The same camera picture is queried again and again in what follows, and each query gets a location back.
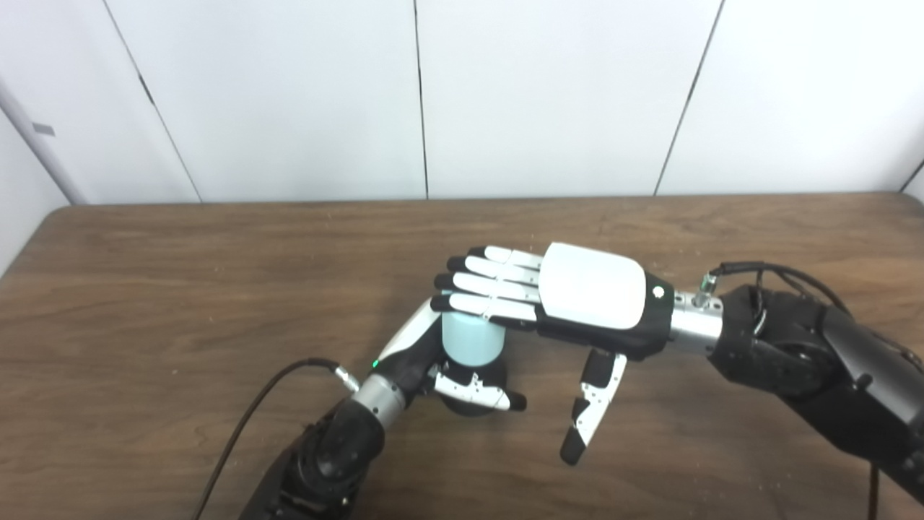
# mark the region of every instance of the white finger segment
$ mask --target white finger segment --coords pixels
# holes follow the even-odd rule
[[[539,289],[530,285],[487,279],[469,273],[455,273],[453,285],[457,289],[475,292],[492,298],[506,298],[520,302],[539,303]]]
[[[623,378],[623,372],[626,371],[626,357],[617,354],[613,363],[613,372],[610,374],[609,382],[606,388],[598,388],[589,383],[581,383],[580,389],[584,394],[584,399],[590,404],[581,415],[575,419],[574,427],[580,434],[585,446],[590,446],[590,440],[597,431],[597,427],[606,415],[606,410],[613,402],[616,395],[616,389],[619,388],[619,382]]]
[[[539,271],[509,264],[498,264],[479,256],[466,256],[465,267],[469,271],[487,277],[539,285]]]
[[[470,315],[491,319],[493,316],[536,321],[536,307],[530,303],[497,300],[473,294],[450,294],[449,306]]]
[[[542,257],[537,254],[489,245],[484,248],[484,257],[498,264],[511,264],[530,269],[542,267]]]
[[[510,398],[506,392],[499,387],[484,386],[477,374],[471,375],[471,382],[467,385],[460,385],[444,376],[442,372],[437,372],[433,382],[434,390],[461,402],[470,402],[495,410],[510,409]]]
[[[393,353],[399,353],[413,346],[414,343],[433,326],[433,322],[439,317],[440,313],[431,309],[430,299],[428,298],[401,329],[395,333],[392,339],[388,341],[388,344],[385,345],[385,348],[379,353],[379,361],[382,361]]]

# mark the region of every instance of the cable connector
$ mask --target cable connector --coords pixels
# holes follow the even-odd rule
[[[719,277],[712,273],[706,273],[699,284],[699,291],[693,296],[693,306],[701,309],[706,306],[715,292],[715,287],[719,284]]]
[[[350,393],[356,393],[359,391],[359,379],[356,379],[355,376],[347,372],[342,365],[339,365],[334,369],[334,375],[337,376],[341,381],[343,381],[344,386]]]

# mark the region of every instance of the black cable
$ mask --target black cable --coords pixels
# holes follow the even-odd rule
[[[763,271],[757,272],[757,312],[754,313],[754,319],[759,319],[763,313]]]
[[[795,281],[794,279],[789,278],[789,275],[785,273],[776,273],[776,276],[780,277],[782,281],[786,282],[786,285],[798,291],[799,294],[802,294],[806,298],[810,298],[816,302],[818,301],[818,296],[815,296],[814,294],[809,292],[809,290],[806,289],[801,283]]]
[[[864,327],[864,328],[874,338],[876,338],[879,341],[882,341],[883,343],[891,347],[893,350],[898,352],[898,354],[901,355],[902,358],[905,359],[905,361],[908,361],[911,365],[913,365],[918,370],[918,372],[920,372],[921,374],[924,374],[924,362],[922,362],[921,358],[919,358],[917,354],[912,352],[911,349],[907,348],[905,345],[898,343],[895,340],[889,339],[888,337],[880,334],[879,332],[876,332],[872,328],[869,328],[869,327]]]
[[[806,351],[812,351],[813,353],[818,354],[818,355],[824,357],[825,359],[828,359],[828,358],[831,357],[831,350],[830,350],[830,349],[826,349],[826,348],[824,348],[824,347],[818,345],[817,343],[812,343],[811,341],[795,341],[795,340],[789,340],[789,341],[786,342],[786,346],[787,346],[787,347],[788,347],[788,346],[800,347],[800,348],[802,348],[802,349],[804,349],[804,350],[806,350]]]
[[[212,495],[215,482],[218,481],[218,476],[222,474],[222,469],[225,467],[225,463],[227,462],[228,457],[231,455],[231,450],[234,449],[237,438],[240,437],[240,432],[243,431],[244,426],[250,420],[250,416],[253,415],[253,412],[257,409],[257,406],[260,406],[263,398],[266,397],[266,394],[270,393],[270,390],[276,386],[276,383],[282,380],[282,378],[285,376],[288,376],[290,373],[298,370],[302,366],[323,366],[333,373],[340,366],[340,364],[320,357],[302,359],[301,361],[296,361],[292,365],[289,365],[286,368],[280,370],[278,374],[273,376],[273,378],[263,386],[262,390],[260,390],[260,393],[258,393],[257,397],[253,399],[253,402],[250,403],[250,406],[247,407],[247,410],[237,422],[237,426],[234,428],[234,432],[231,433],[231,437],[228,439],[228,442],[225,445],[225,449],[222,450],[222,455],[218,457],[218,462],[215,463],[215,469],[212,470],[212,476],[209,477],[209,481],[205,483],[205,489],[202,490],[202,496],[199,498],[199,503],[196,505],[196,510],[192,514],[192,520],[199,520],[199,517],[202,516],[202,511],[205,510],[205,504],[208,503],[209,497]]]
[[[772,271],[778,275],[783,273],[784,275],[789,275],[795,279],[800,279],[824,294],[825,297],[831,300],[831,303],[835,307],[840,309],[845,314],[850,315],[850,311],[847,310],[847,306],[844,304],[844,300],[841,300],[841,297],[838,296],[836,292],[832,291],[830,287],[821,283],[820,280],[816,279],[810,274],[804,273],[798,269],[793,269],[790,266],[768,264],[766,262],[723,262],[719,264],[718,267],[710,271],[709,274],[720,277],[723,275],[736,275],[740,273],[752,273],[757,271]]]

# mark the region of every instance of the white panel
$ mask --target white panel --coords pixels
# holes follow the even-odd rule
[[[89,203],[198,202],[103,2],[0,0],[0,77]]]
[[[422,198],[412,0],[110,0],[206,201]]]
[[[45,216],[63,205],[64,195],[0,112],[0,276]]]
[[[426,0],[432,197],[652,194],[718,0]]]
[[[922,2],[727,2],[659,194],[897,190],[924,157],[922,19]]]
[[[924,202],[924,174],[918,173],[918,176],[905,188],[905,193]]]

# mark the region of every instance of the black robot forearm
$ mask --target black robot forearm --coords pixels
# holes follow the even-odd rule
[[[742,286],[722,297],[710,362],[766,390],[838,449],[866,459],[924,503],[924,375],[851,316],[789,292]]]
[[[385,430],[444,357],[438,315],[417,314],[402,331],[380,353],[357,391],[276,458],[239,520],[350,516],[369,465],[384,448]]]

